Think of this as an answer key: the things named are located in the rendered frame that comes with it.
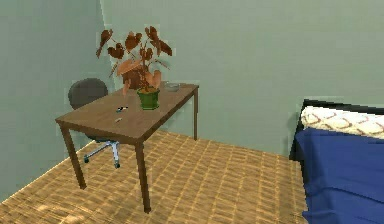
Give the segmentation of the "red leaf plant green pot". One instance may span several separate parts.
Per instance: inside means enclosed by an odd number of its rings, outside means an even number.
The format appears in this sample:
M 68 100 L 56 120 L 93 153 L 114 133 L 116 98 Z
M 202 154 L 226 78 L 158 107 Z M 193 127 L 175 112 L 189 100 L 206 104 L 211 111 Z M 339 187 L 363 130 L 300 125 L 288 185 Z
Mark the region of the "red leaf plant green pot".
M 95 52 L 97 58 L 110 41 L 115 43 L 107 47 L 108 55 L 115 59 L 110 74 L 122 77 L 123 94 L 126 95 L 129 89 L 135 90 L 143 110 L 158 108 L 162 73 L 158 69 L 150 71 L 150 66 L 158 63 L 167 68 L 159 57 L 162 53 L 172 56 L 172 48 L 160 39 L 153 26 L 146 27 L 144 34 L 130 31 L 123 43 L 113 39 L 112 29 L 106 29 L 100 34 Z

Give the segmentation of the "brown wooden desk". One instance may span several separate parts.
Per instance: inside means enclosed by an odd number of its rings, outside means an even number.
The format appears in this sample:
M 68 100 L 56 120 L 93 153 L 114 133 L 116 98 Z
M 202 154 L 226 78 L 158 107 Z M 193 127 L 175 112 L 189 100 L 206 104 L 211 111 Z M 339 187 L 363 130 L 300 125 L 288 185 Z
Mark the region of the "brown wooden desk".
M 191 98 L 194 98 L 193 139 L 196 140 L 198 88 L 196 84 L 181 83 L 177 92 L 168 92 L 164 89 L 164 84 L 161 84 L 159 107 L 155 110 L 143 110 L 135 92 L 128 92 L 123 96 L 122 90 L 117 90 L 56 118 L 55 121 L 60 127 L 79 187 L 85 189 L 87 185 L 70 130 L 132 145 L 135 148 L 144 212 L 149 213 L 151 206 L 143 152 L 144 142 Z M 128 106 L 128 109 L 120 113 L 116 112 L 117 108 L 124 106 Z

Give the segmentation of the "dark grey office chair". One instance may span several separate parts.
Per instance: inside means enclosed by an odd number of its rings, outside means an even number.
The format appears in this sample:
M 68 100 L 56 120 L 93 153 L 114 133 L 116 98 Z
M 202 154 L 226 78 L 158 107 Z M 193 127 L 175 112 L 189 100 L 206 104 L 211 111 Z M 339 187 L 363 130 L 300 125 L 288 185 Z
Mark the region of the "dark grey office chair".
M 106 84 L 98 78 L 86 78 L 79 80 L 71 85 L 68 92 L 69 103 L 73 110 L 76 110 L 88 103 L 91 103 L 99 98 L 108 95 Z M 88 135 L 88 138 L 94 140 L 96 143 L 101 143 L 101 146 L 93 150 L 89 154 L 85 154 L 83 160 L 88 163 L 90 158 L 97 153 L 101 152 L 107 147 L 112 148 L 113 160 L 115 168 L 120 167 L 118 146 L 119 142 L 102 137 L 94 137 Z

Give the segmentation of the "white patterned pillow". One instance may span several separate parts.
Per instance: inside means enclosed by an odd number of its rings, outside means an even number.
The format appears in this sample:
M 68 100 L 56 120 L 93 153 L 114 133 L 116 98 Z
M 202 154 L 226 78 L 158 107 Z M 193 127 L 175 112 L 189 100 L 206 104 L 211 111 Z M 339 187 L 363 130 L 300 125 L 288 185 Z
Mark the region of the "white patterned pillow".
M 300 121 L 305 128 L 384 140 L 384 115 L 307 106 L 300 114 Z

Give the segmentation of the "black bed blue blanket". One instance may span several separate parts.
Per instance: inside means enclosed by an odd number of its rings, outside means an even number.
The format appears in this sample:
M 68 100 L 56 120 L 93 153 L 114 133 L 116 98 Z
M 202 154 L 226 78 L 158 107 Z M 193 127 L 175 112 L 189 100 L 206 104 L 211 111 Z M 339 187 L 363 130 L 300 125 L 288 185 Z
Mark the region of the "black bed blue blanket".
M 384 115 L 384 108 L 306 99 L 307 106 Z M 297 123 L 289 158 L 300 163 L 308 224 L 384 224 L 384 140 Z

